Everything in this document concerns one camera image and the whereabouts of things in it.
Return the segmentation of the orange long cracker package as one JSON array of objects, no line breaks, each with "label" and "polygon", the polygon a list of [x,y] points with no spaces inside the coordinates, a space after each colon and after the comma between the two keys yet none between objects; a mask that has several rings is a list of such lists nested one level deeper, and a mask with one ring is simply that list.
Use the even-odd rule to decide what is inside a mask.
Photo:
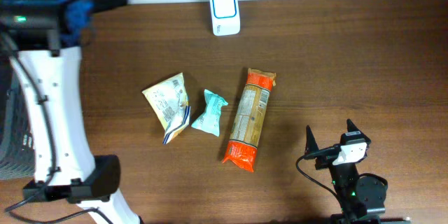
[{"label": "orange long cracker package", "polygon": [[254,171],[267,104],[276,85],[276,77],[273,72],[248,69],[222,162],[231,161],[241,169]]}]

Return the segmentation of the mint green snack packet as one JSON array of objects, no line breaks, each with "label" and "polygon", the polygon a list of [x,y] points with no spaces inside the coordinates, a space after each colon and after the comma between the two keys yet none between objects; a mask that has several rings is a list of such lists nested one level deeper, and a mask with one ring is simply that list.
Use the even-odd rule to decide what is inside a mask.
[{"label": "mint green snack packet", "polygon": [[192,124],[192,128],[202,130],[216,137],[220,136],[220,119],[222,107],[227,106],[228,102],[218,94],[210,90],[204,91],[206,107],[203,112]]}]

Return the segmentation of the yellow white snack bag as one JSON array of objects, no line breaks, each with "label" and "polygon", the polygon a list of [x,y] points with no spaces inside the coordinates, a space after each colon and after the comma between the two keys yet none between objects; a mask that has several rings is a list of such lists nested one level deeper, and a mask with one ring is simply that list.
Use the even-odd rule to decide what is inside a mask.
[{"label": "yellow white snack bag", "polygon": [[146,88],[142,94],[164,128],[164,145],[189,126],[191,107],[182,73]]}]

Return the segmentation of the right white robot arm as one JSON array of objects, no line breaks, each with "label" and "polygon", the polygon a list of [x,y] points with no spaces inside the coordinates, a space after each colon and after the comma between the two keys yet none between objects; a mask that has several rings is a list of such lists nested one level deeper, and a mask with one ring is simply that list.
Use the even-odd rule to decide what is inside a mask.
[{"label": "right white robot arm", "polygon": [[339,143],[319,148],[311,127],[306,127],[304,155],[299,160],[314,160],[315,169],[327,169],[332,178],[333,189],[305,174],[318,186],[329,190],[338,201],[341,214],[333,214],[330,223],[380,223],[385,213],[384,202],[388,182],[371,173],[360,174],[356,165],[367,157],[371,140],[354,123],[346,121],[347,132]]}]

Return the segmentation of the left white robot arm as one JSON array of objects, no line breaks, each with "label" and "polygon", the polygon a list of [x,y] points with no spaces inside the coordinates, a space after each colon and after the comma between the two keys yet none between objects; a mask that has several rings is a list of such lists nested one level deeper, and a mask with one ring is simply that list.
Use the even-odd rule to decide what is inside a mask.
[{"label": "left white robot arm", "polygon": [[66,200],[97,223],[140,223],[119,189],[116,155],[93,155],[81,108],[81,33],[127,0],[1,0],[1,47],[17,74],[35,146],[23,204]]}]

